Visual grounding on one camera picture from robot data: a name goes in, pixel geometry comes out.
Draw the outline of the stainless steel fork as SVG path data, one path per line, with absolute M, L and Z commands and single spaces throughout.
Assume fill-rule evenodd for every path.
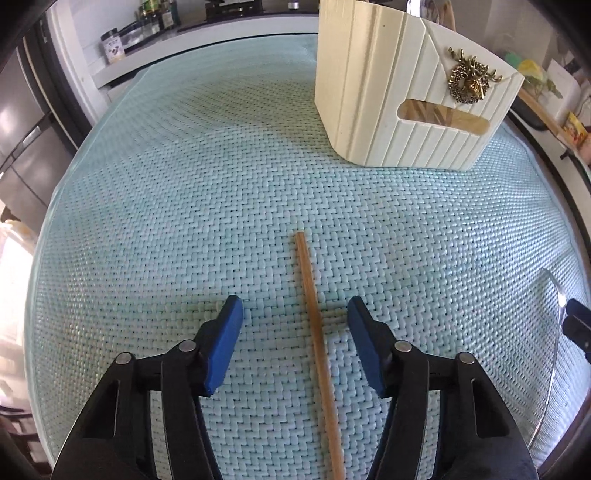
M 545 399 L 544 399 L 544 403 L 543 403 L 543 409 L 542 409 L 541 416 L 536 424 L 536 427 L 531 435 L 529 442 L 527 443 L 527 447 L 529 449 L 531 449 L 534 446 L 537 438 L 539 437 L 542 426 L 544 424 L 544 420 L 545 420 L 547 413 L 548 413 L 550 400 L 551 400 L 551 396 L 552 396 L 552 390 L 553 390 L 555 379 L 556 379 L 558 352 L 559 352 L 560 338 L 562 335 L 562 324 L 563 324 L 564 318 L 566 316 L 566 306 L 567 306 L 567 297 L 566 297 L 566 293 L 565 293 L 563 286 L 560 284 L 560 282 L 557 280 L 557 278 L 554 276 L 554 274 L 550 270 L 543 268 L 542 272 L 543 272 L 543 275 L 553 285 L 553 288 L 554 288 L 554 291 L 555 291 L 556 297 L 557 297 L 558 310 L 557 310 L 556 318 L 553 320 L 554 339 L 553 339 L 552 350 L 551 350 L 551 353 L 552 353 L 552 355 L 551 355 L 551 374 L 550 374 L 550 378 L 548 381 L 548 386 L 547 386 L 547 390 L 546 390 L 546 395 L 545 395 Z

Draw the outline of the wooden cutting board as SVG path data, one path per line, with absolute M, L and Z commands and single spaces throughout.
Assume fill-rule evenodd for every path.
M 521 88 L 518 97 L 532 110 L 532 112 L 544 123 L 548 130 L 567 148 L 576 151 L 577 147 L 567 136 L 566 132 L 558 125 L 554 118 L 525 88 Z

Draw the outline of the white knife block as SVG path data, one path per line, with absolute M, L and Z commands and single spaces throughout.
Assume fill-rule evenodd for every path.
M 552 81 L 555 90 L 546 96 L 545 108 L 557 124 L 562 125 L 568 113 L 573 111 L 581 97 L 581 82 L 584 77 L 579 63 L 573 59 L 566 66 L 562 66 L 552 59 L 547 69 L 548 79 Z

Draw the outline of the yellow green plastic bag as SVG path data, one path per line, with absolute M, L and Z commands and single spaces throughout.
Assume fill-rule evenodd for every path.
M 504 60 L 525 77 L 523 88 L 534 98 L 539 98 L 542 94 L 563 98 L 547 72 L 534 60 L 524 59 L 514 52 L 505 53 Z

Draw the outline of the light blue woven table mat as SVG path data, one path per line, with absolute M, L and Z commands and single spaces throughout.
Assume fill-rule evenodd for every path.
M 56 458 L 114 357 L 165 352 L 230 295 L 245 320 L 204 400 L 226 479 L 327 479 L 304 231 L 324 320 L 346 474 L 370 469 L 389 404 L 346 324 L 353 296 L 422 351 L 475 355 L 528 443 L 551 374 L 558 304 L 590 300 L 586 259 L 533 148 L 501 126 L 468 171 L 339 158 L 314 102 L 313 35 L 246 39 L 151 66 L 91 131 L 56 187 L 26 308 L 29 392 Z M 590 389 L 560 338 L 541 464 Z

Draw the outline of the cream ribbed utensil holder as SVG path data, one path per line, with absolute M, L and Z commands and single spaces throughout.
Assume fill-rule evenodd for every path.
M 369 1 L 322 1 L 315 106 L 365 167 L 470 169 L 524 77 L 463 35 Z

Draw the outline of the grey double door refrigerator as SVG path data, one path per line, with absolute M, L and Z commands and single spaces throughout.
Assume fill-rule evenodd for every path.
M 1 71 L 1 202 L 33 232 L 80 144 L 37 42 L 23 39 Z

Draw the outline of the sauce bottles group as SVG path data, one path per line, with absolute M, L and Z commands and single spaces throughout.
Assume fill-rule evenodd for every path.
M 177 2 L 173 0 L 141 0 L 137 13 L 145 38 L 173 30 L 180 25 Z

